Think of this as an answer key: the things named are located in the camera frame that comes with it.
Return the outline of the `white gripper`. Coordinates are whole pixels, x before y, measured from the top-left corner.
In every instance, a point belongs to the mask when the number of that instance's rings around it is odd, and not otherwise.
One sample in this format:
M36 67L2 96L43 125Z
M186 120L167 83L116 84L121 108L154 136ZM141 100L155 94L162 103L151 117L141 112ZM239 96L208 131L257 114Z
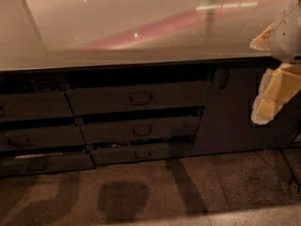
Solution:
M291 0L275 24L266 27L250 47L271 49L273 58L287 62L275 70L267 69L262 76L251 120L265 125L301 90L301 0Z

